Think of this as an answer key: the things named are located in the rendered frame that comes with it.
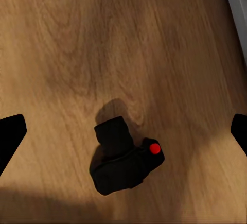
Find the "digital camera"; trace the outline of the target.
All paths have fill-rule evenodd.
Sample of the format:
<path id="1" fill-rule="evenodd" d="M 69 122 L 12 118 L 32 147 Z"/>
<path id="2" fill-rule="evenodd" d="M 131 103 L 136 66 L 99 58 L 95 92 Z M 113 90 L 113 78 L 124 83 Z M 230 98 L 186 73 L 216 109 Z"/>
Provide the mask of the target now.
<path id="1" fill-rule="evenodd" d="M 95 189 L 104 196 L 138 186 L 164 162 L 157 140 L 144 138 L 140 146 L 133 144 L 123 116 L 107 120 L 94 130 L 103 157 L 90 166 L 89 172 Z"/>

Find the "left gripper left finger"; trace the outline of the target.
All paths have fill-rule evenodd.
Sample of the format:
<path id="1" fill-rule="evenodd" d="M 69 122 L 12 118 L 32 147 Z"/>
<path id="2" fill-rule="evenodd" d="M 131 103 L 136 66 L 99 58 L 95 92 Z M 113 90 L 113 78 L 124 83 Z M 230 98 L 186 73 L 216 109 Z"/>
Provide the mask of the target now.
<path id="1" fill-rule="evenodd" d="M 22 114 L 0 119 L 0 176 L 26 133 Z"/>

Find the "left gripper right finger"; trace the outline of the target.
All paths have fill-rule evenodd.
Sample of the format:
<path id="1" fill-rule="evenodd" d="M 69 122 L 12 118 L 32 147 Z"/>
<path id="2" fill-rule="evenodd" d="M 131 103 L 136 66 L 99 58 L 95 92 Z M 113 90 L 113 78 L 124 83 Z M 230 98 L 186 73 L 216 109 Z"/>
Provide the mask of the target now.
<path id="1" fill-rule="evenodd" d="M 239 143 L 245 154 L 247 155 L 247 116 L 241 114 L 235 114 L 231 133 L 236 141 Z"/>

